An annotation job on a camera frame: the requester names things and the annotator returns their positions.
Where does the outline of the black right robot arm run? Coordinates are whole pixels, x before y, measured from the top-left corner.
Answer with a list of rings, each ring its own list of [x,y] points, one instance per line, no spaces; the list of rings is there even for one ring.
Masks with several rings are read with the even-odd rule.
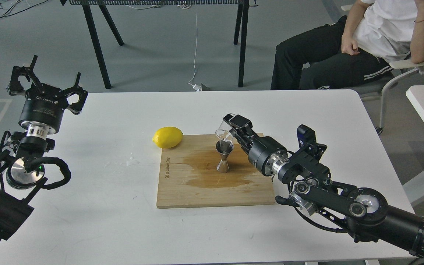
[[[327,147],[317,143],[313,129],[303,124],[297,128],[296,152],[259,136],[241,115],[224,116],[221,130],[217,136],[228,142],[235,138],[262,175],[287,184],[289,197],[276,196],[276,202],[294,207],[308,223],[346,233],[356,243],[383,240],[424,258],[424,217],[390,206],[372,188],[332,181],[329,168],[320,163]]]

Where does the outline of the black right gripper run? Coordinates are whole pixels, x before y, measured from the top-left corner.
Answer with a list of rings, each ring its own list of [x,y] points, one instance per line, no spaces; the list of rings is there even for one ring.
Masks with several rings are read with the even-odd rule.
[[[289,162],[287,149],[272,137],[254,134],[252,122],[238,114],[227,114],[223,121],[231,127],[232,135],[241,143],[249,162],[264,176],[279,172]]]

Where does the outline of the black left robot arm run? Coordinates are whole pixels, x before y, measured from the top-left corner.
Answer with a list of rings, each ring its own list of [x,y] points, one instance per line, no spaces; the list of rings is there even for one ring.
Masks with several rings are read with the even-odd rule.
[[[29,202],[41,189],[67,184],[72,176],[61,158],[45,156],[54,149],[49,135],[60,130],[65,110],[81,113],[88,92],[80,85],[67,89],[42,83],[34,73],[34,56],[29,66],[14,66],[7,91],[25,96],[19,117],[24,131],[5,131],[0,141],[0,242],[8,240],[33,212]]]

